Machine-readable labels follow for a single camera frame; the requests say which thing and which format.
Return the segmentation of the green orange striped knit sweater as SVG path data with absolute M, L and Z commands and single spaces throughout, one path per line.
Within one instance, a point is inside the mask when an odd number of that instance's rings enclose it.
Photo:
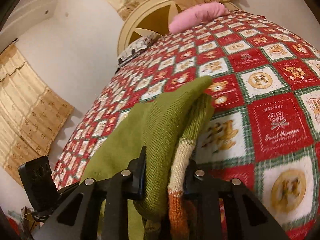
M 168 183 L 179 144 L 193 149 L 212 114 L 211 97 L 204 91 L 210 76 L 199 77 L 152 102 L 137 103 L 88 162 L 81 180 L 111 178 L 124 170 L 146 147 L 145 197 L 129 204 L 129 239 L 146 236 L 143 220 L 157 223 L 167 213 Z

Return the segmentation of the beige curtain on left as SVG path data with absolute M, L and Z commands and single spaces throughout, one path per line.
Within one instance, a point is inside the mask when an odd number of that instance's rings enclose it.
M 1 53 L 1 167 L 18 184 L 18 168 L 48 155 L 74 107 L 51 90 L 14 44 Z

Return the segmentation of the red teddy bear patchwork bedspread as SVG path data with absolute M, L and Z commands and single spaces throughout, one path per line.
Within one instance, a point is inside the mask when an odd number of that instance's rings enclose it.
M 121 67 L 93 102 L 54 170 L 58 188 L 80 180 L 131 108 L 210 76 L 214 115 L 194 158 L 253 189 L 291 239 L 319 215 L 319 51 L 291 31 L 233 11 L 167 35 Z

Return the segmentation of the white patterned pillow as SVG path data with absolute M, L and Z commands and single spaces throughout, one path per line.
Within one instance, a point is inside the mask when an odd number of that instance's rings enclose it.
M 151 33 L 147 36 L 140 37 L 129 44 L 118 56 L 118 66 L 122 67 L 129 61 L 143 53 L 152 46 L 161 35 L 159 33 Z

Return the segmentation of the cream wooden headboard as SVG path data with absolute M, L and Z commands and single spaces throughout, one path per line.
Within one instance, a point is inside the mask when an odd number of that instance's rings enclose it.
M 118 38 L 117 54 L 142 36 L 151 33 L 167 35 L 169 24 L 181 11 L 174 0 L 146 0 L 140 4 L 123 24 Z

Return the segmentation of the pink pillow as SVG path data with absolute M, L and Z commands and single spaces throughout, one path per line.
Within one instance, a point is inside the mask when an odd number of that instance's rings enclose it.
M 169 24 L 171 34 L 179 34 L 201 24 L 212 22 L 214 19 L 226 16 L 229 10 L 219 2 L 198 4 L 176 15 Z

